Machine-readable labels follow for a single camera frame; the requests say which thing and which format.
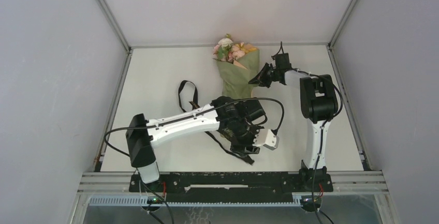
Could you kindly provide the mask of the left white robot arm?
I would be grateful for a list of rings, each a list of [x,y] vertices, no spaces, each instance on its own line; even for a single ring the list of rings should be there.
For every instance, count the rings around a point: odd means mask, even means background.
[[[257,154],[256,137],[262,126],[253,121],[263,116],[266,113],[256,98],[235,100],[221,96],[202,107],[167,118],[147,120],[143,114],[138,114],[128,127],[107,131],[104,142],[129,157],[142,185],[149,191],[156,191],[162,184],[154,153],[156,147],[193,133],[217,131],[230,141],[231,152],[239,156]],[[127,152],[109,143],[110,134],[120,130],[125,132]]]

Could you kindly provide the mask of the yellow fake flower stem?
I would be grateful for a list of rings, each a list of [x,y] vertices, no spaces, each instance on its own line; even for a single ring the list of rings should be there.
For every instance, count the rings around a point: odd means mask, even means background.
[[[243,51],[245,54],[248,54],[253,51],[257,51],[258,48],[250,43],[241,42],[238,43],[237,46],[240,48],[241,51]]]

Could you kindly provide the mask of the orange wrapping paper sheet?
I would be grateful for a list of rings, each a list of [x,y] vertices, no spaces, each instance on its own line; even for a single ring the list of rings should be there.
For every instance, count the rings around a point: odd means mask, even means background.
[[[223,82],[222,95],[232,99],[252,97],[254,84],[248,82],[260,71],[259,49],[245,54],[233,63],[217,61],[219,76]]]

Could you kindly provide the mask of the pink fake flower stem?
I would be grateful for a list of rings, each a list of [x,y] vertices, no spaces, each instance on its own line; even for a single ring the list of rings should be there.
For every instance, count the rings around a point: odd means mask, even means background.
[[[220,62],[233,63],[246,54],[244,43],[235,43],[227,46],[217,44],[213,48],[215,59]]]

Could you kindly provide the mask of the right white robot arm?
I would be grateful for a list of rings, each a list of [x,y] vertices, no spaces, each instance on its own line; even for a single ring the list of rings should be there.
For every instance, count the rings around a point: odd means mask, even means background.
[[[329,180],[326,167],[326,143],[331,121],[341,112],[343,102],[338,102],[339,90],[329,74],[316,75],[298,68],[272,66],[266,63],[248,84],[260,87],[272,82],[297,86],[300,92],[301,113],[307,119],[305,157],[299,170],[299,184],[306,191],[314,190]]]

